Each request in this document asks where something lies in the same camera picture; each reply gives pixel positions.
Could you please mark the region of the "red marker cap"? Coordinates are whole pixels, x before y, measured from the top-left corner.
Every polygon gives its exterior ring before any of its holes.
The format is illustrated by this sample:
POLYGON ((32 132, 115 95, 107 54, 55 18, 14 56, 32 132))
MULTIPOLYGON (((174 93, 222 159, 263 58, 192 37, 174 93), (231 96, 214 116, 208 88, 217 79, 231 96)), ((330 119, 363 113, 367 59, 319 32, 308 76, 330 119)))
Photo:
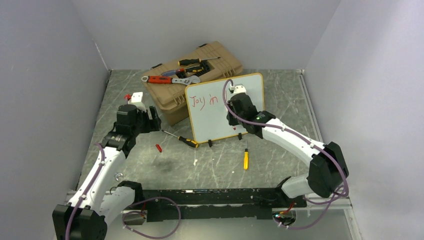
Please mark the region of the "red marker cap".
POLYGON ((162 152, 163 152, 163 150, 162 150, 162 148, 161 148, 161 146, 160 146, 159 144, 156 144, 156 145, 155 145, 155 147, 157 148, 157 150, 158 150, 160 153, 162 153, 162 152))

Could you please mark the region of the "yellow-framed whiteboard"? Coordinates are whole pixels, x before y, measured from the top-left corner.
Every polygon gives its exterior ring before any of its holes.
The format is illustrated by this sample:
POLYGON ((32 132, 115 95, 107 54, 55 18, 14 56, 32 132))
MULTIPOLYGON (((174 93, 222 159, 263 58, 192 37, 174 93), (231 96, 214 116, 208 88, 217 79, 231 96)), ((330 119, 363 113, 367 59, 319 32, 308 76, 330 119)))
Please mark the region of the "yellow-framed whiteboard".
MULTIPOLYGON (((236 76, 232 80, 235 85, 243 85, 246 88, 247 94, 258 111, 265 109, 264 81, 259 72, 236 76)), ((222 96, 223 89, 225 89, 227 100, 231 98, 231 94, 228 90, 230 85, 225 85, 225 82, 224 78, 191 84, 185 88, 193 138, 198 143, 247 133, 241 125, 235 126, 236 130, 233 130, 233 126, 228 123, 228 112, 222 96)))

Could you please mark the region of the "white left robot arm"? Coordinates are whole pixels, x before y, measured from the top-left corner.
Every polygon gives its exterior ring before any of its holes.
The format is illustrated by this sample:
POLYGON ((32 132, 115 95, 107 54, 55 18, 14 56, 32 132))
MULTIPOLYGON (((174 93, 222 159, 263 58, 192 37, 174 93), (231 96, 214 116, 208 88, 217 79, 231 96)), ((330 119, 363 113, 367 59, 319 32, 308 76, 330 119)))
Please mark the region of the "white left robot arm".
POLYGON ((128 207, 139 209, 144 203, 142 186, 130 181, 107 195, 109 181, 136 145, 139 134, 161 129, 161 119, 155 106, 141 103, 124 104, 116 112, 112 130, 97 143, 97 159, 74 196, 58 204, 52 212, 58 240, 103 240, 109 224, 128 207))

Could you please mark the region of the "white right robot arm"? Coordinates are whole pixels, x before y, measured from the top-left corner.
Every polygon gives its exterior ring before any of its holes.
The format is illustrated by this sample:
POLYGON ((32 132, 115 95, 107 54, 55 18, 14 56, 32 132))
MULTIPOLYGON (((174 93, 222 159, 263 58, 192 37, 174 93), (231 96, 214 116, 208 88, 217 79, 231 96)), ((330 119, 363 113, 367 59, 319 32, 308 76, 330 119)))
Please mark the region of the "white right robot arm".
POLYGON ((308 194, 322 198, 349 195, 349 171, 338 144, 325 144, 308 138, 275 115, 265 110, 258 111, 245 92, 225 90, 221 95, 230 126, 241 126, 249 134, 284 148, 308 167, 308 173, 288 177, 277 188, 275 200, 280 207, 287 208, 296 197, 308 194))

